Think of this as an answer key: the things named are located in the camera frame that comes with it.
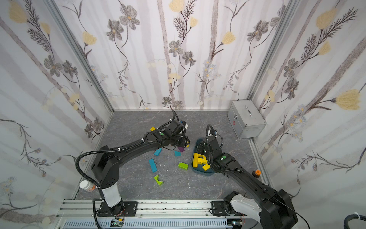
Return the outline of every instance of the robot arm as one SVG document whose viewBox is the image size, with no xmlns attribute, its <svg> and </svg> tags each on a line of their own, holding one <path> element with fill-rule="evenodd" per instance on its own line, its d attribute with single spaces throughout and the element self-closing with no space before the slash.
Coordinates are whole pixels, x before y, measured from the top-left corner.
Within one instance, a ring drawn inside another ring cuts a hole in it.
<svg viewBox="0 0 366 229">
<path fill-rule="evenodd" d="M 298 221 L 291 198 L 284 190 L 263 184 L 245 170 L 233 156 L 223 153 L 217 140 L 216 131 L 211 125 L 210 134 L 206 132 L 206 142 L 202 141 L 197 152 L 207 157 L 213 171 L 233 179 L 254 198 L 247 199 L 237 192 L 224 198 L 225 213 L 214 211 L 213 215 L 224 216 L 235 213 L 246 214 L 257 220 L 264 229 L 292 228 Z"/>
</svg>

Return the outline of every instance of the white wall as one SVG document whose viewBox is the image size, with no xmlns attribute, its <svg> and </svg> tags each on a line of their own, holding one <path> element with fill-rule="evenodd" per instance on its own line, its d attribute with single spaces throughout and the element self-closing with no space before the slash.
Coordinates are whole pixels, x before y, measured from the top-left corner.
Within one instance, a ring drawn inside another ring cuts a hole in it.
<svg viewBox="0 0 366 229">
<path fill-rule="evenodd" d="M 0 228 L 50 227 L 78 186 L 74 159 L 95 148 L 110 115 L 43 1 L 31 3 L 39 17 L 33 25 L 27 3 L 0 3 Z M 49 56 L 59 77 L 45 63 Z"/>
<path fill-rule="evenodd" d="M 121 25 L 119 18 L 125 16 L 118 1 L 56 2 L 82 48 L 84 33 L 95 38 L 88 41 L 92 45 L 86 46 L 85 55 L 92 50 L 87 58 L 115 109 L 228 109 L 232 100 L 248 96 L 276 31 L 276 24 L 270 22 L 279 22 L 278 10 L 288 1 L 193 1 L 188 29 L 193 19 L 197 24 L 183 39 L 174 20 L 183 20 L 179 10 L 192 1 L 121 0 L 137 12 L 135 22 L 139 24 L 134 30 L 122 25 L 122 40 L 115 38 L 116 42 L 106 33 L 111 31 L 107 27 L 109 19 Z M 262 36 L 248 40 L 248 33 L 256 31 L 253 27 L 260 20 Z M 220 45 L 230 30 L 235 40 L 225 39 Z M 185 64 L 182 54 L 170 53 L 172 41 L 180 41 L 179 48 L 185 52 L 192 51 L 196 62 Z M 215 50 L 220 52 L 211 59 Z M 127 62 L 128 69 L 120 76 L 118 72 Z M 172 73 L 178 74 L 178 79 L 170 78 Z"/>
<path fill-rule="evenodd" d="M 319 40 L 349 10 L 356 17 Z M 253 99 L 268 123 L 257 143 L 270 177 L 298 193 L 295 210 L 311 228 L 343 228 L 347 215 L 366 214 L 365 10 L 360 0 L 301 1 Z M 301 59 L 312 34 L 316 48 Z M 297 228 L 307 228 L 302 219 Z"/>
</svg>

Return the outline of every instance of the teal block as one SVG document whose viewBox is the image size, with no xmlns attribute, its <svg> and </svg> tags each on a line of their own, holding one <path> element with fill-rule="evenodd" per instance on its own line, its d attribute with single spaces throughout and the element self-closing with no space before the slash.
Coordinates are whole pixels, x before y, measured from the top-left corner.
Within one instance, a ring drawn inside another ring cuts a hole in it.
<svg viewBox="0 0 366 229">
<path fill-rule="evenodd" d="M 160 154 L 161 150 L 162 150 L 162 148 L 157 149 L 157 150 L 155 151 L 154 155 L 155 155 L 155 156 L 159 156 L 159 154 Z"/>
<path fill-rule="evenodd" d="M 151 170 L 153 171 L 153 173 L 155 173 L 156 171 L 158 171 L 158 169 L 156 168 L 154 159 L 150 159 L 149 160 L 149 163 L 150 163 L 150 167 L 151 167 Z"/>
</svg>

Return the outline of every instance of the yellow block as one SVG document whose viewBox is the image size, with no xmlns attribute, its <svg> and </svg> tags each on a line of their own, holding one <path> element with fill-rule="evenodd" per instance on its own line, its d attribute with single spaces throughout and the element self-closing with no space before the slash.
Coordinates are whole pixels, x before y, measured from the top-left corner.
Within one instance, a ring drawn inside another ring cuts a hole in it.
<svg viewBox="0 0 366 229">
<path fill-rule="evenodd" d="M 193 154 L 193 163 L 192 167 L 197 168 L 198 167 L 198 153 Z"/>
<path fill-rule="evenodd" d="M 206 156 L 203 156 L 203 164 L 207 164 L 207 162 Z"/>
<path fill-rule="evenodd" d="M 209 166 L 209 165 L 204 165 L 202 168 L 206 171 L 206 170 L 208 170 L 209 168 L 211 168 L 211 166 Z"/>
</svg>

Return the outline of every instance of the gray marble floor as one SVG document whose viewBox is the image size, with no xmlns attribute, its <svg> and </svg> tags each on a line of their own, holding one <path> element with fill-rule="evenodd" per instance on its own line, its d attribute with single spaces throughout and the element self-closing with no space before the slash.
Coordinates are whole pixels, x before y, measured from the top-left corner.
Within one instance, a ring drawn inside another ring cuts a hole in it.
<svg viewBox="0 0 366 229">
<path fill-rule="evenodd" d="M 224 137 L 223 151 L 234 156 L 248 171 L 257 169 L 247 139 L 237 139 L 226 111 L 177 111 L 180 120 L 188 123 L 186 135 L 192 142 L 180 157 L 174 151 L 163 149 L 159 156 L 154 151 L 127 162 L 120 167 L 118 187 L 123 199 L 222 199 L 232 191 L 245 191 L 233 180 L 222 174 L 198 175 L 178 167 L 179 162 L 190 164 L 194 143 L 204 137 L 206 125 L 211 124 Z M 117 111 L 102 139 L 102 146 L 116 147 L 141 138 L 151 127 L 159 127 L 172 117 L 170 111 Z M 149 159 L 154 158 L 158 171 L 153 173 Z M 87 174 L 94 178 L 91 170 Z M 159 175 L 162 186 L 154 180 Z M 85 200 L 100 197 L 97 191 L 80 189 L 76 199 Z"/>
</svg>

